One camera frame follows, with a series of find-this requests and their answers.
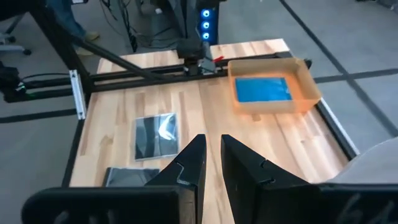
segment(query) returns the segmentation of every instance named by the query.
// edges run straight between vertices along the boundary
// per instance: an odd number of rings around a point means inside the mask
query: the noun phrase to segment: orange tray
[[[231,60],[228,62],[228,78],[233,109],[237,113],[303,113],[322,97],[305,62],[298,58]],[[285,78],[292,100],[239,102],[237,78]]]

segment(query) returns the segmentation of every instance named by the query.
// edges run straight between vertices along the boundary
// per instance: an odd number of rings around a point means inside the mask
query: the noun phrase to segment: metal bracket
[[[79,74],[76,70],[70,70],[70,83],[72,84],[73,97],[75,99],[76,112],[79,120],[86,119],[86,102]]]

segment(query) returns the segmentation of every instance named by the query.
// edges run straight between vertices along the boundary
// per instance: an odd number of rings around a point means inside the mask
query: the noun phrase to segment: blue cloth
[[[47,6],[54,11],[57,22],[72,35],[85,38],[86,31],[76,21],[72,12],[71,0],[47,0]]]
[[[237,78],[235,85],[242,103],[292,100],[284,78]]]

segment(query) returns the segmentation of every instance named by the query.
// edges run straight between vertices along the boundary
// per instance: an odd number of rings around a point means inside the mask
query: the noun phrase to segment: sneaker
[[[85,35],[85,39],[88,41],[96,40],[100,37],[100,34],[97,32],[87,32]]]
[[[79,56],[92,56],[94,55],[92,52],[89,52],[88,50],[84,49],[84,48],[77,48],[76,49],[76,54]]]

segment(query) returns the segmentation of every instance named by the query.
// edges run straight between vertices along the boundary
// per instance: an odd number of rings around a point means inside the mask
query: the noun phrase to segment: blue towel
[[[284,78],[236,78],[239,102],[292,100]]]

